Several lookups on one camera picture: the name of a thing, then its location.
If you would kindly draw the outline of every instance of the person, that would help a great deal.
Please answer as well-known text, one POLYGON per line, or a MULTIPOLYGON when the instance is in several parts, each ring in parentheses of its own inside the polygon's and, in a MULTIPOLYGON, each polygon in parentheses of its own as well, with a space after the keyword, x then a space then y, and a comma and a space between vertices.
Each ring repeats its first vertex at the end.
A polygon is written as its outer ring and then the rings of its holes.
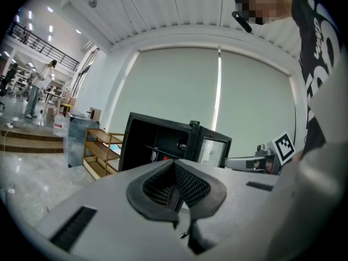
POLYGON ((29 31, 25 30, 23 35, 23 40, 21 42, 26 45, 28 43, 28 38, 29 38, 29 31))
MULTIPOLYGON (((293 18, 302 40, 300 65, 309 101, 333 71, 343 46, 342 35, 327 10, 319 0, 235 1, 243 18, 256 24, 293 18)), ((325 142, 319 123, 308 106, 306 143, 293 160, 300 160, 325 142)))
POLYGON ((29 94, 29 101, 27 104, 27 109, 25 117, 32 119, 36 118, 35 107, 39 99, 40 89, 42 86, 42 81, 44 81, 47 76, 52 79, 52 72, 57 64, 56 60, 51 61, 49 64, 46 64, 40 73, 36 73, 32 81, 32 89, 29 94))
POLYGON ((16 72, 18 69, 18 64, 14 63, 12 65, 12 68, 7 72, 5 78, 1 81, 0 89, 1 89, 1 94, 4 96, 6 94, 6 85, 11 82, 13 77, 15 76, 16 72))

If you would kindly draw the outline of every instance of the glass panel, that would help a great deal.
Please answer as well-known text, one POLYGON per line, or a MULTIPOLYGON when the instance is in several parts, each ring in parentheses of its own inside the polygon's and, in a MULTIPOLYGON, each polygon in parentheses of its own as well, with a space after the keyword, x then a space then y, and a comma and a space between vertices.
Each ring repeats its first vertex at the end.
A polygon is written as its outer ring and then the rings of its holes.
POLYGON ((219 166, 225 146, 226 143, 204 139, 198 162, 219 166))

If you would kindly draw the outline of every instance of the black t-shirt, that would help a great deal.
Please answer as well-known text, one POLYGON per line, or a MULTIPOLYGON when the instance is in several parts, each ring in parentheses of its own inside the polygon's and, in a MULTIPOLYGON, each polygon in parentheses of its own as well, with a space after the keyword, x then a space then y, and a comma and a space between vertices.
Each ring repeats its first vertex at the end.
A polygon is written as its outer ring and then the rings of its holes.
POLYGON ((7 72, 6 77, 4 79, 5 84, 8 84, 11 81, 11 79, 15 76, 16 72, 17 70, 15 69, 11 69, 7 72))
MULTIPOLYGON (((309 101, 336 66, 342 39, 337 26, 319 0, 293 0, 292 16, 300 29, 300 65, 309 101)), ((324 143, 325 137, 308 107, 307 137, 302 156, 324 143)))

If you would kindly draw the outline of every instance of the jeans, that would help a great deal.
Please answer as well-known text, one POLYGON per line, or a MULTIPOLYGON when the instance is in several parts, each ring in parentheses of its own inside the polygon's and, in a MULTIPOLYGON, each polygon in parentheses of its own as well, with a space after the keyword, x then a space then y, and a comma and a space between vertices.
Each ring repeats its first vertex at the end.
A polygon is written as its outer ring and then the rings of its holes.
POLYGON ((36 86, 32 86, 32 90, 30 91, 30 94, 29 94, 29 101, 27 104, 26 115, 35 114, 35 107, 39 99, 39 93, 40 93, 40 89, 36 86))

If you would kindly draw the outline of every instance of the wooden shelving unit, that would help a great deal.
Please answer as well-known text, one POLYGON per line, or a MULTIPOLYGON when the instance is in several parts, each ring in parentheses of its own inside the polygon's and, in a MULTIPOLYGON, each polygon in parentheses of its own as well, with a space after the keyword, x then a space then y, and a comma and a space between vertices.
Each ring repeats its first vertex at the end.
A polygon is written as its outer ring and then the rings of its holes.
POLYGON ((119 159, 120 155, 110 150, 111 144, 122 144, 122 140, 115 136, 124 136, 121 133, 106 133, 101 129, 87 129, 84 145, 83 166, 90 172, 94 179, 116 174, 117 170, 108 161, 119 159), (87 141, 87 136, 92 135, 97 140, 87 141), (93 156, 86 156, 86 148, 93 156))

